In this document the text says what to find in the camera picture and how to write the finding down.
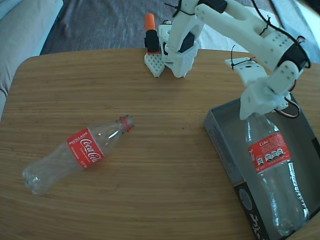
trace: plastic bottle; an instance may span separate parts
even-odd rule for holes
[[[282,236],[287,236],[309,219],[289,150],[278,127],[265,115],[254,113],[246,122],[248,151],[268,195],[273,224]]]
[[[134,127],[130,116],[109,125],[85,128],[61,143],[52,153],[23,171],[33,194],[45,194],[60,179],[86,169],[110,153],[120,137]]]

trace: white robotic arm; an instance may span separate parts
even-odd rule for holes
[[[252,113],[283,110],[290,90],[306,64],[294,41],[234,0],[179,0],[172,25],[158,28],[161,57],[177,78],[191,70],[198,52],[198,38],[207,24],[243,46],[272,74],[249,58],[227,59],[246,87],[241,95],[240,119]]]

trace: red label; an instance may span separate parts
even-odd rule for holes
[[[104,157],[88,128],[69,137],[66,142],[74,158],[84,169]]]
[[[267,136],[252,144],[248,151],[257,173],[291,158],[281,133]]]

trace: clear plastic bottle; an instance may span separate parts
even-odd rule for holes
[[[110,153],[120,137],[134,127],[130,116],[109,125],[85,128],[61,143],[52,153],[31,163],[22,176],[33,194],[43,195],[60,179],[86,169]]]
[[[265,115],[254,113],[246,123],[248,150],[268,195],[273,224],[282,236],[287,236],[309,219],[289,150],[278,127]]]

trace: wood grain surface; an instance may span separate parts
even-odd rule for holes
[[[203,127],[239,98],[230,52],[200,50],[177,79],[154,78],[144,49],[42,55],[18,69],[0,123],[1,240],[253,240]],[[247,56],[235,53],[235,57]],[[320,136],[320,66],[294,95]],[[136,127],[91,169],[34,196],[22,170],[83,127],[130,114]],[[292,239],[319,239],[320,215]]]

